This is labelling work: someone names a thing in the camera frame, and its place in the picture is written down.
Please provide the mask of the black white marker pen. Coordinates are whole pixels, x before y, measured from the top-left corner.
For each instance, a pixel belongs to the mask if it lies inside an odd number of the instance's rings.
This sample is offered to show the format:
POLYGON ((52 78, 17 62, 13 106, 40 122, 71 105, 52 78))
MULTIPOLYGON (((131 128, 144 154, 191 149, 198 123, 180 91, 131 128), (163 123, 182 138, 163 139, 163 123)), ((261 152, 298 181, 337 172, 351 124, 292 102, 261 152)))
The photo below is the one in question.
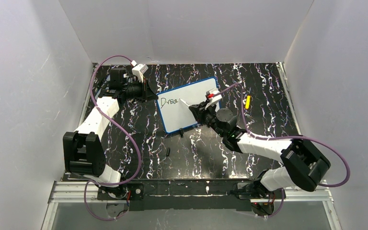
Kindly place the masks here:
POLYGON ((180 101, 183 103, 183 104, 185 104, 187 107, 189 107, 190 105, 185 101, 185 100, 183 100, 183 99, 181 99, 180 98, 180 101))

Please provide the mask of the blue framed whiteboard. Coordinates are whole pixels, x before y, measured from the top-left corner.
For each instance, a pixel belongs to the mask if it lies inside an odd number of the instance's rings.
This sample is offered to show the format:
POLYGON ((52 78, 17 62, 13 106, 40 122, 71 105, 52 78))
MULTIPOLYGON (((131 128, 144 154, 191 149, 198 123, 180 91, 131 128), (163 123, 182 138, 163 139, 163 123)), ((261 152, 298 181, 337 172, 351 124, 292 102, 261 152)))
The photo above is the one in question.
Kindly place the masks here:
POLYGON ((181 100, 188 105, 199 104, 206 100, 209 90, 217 87, 217 78, 209 77, 158 93, 157 107, 164 131, 170 134, 196 125, 193 114, 181 100))

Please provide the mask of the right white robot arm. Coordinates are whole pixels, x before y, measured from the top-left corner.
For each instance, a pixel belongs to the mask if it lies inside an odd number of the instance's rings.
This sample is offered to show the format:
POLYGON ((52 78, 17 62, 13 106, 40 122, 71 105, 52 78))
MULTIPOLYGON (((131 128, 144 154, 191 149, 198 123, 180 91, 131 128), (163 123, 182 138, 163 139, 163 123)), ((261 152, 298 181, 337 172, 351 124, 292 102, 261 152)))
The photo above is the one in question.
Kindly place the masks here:
POLYGON ((319 149, 301 136, 281 140, 253 138, 245 129, 237 126, 237 117, 230 109, 216 110, 215 106, 207 106, 205 102, 190 105, 188 108, 195 120, 213 129, 229 150, 257 154, 283 165, 274 170, 263 171, 253 182, 234 190, 234 194, 264 196, 291 186, 312 192, 331 167, 329 160, 319 149))

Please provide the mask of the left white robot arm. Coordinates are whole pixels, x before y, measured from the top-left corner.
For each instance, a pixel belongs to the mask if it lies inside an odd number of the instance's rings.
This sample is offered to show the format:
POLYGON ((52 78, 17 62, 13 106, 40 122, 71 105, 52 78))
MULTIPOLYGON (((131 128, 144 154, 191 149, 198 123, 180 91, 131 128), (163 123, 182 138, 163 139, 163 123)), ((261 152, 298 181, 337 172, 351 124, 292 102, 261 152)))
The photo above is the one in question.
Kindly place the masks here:
POLYGON ((101 138, 121 104, 132 99, 142 103, 158 99, 144 77, 147 69, 145 64, 137 64, 132 70, 110 69, 110 80, 99 90, 96 107, 75 131, 63 136, 66 172, 105 187, 120 185, 122 174, 106 164, 101 138))

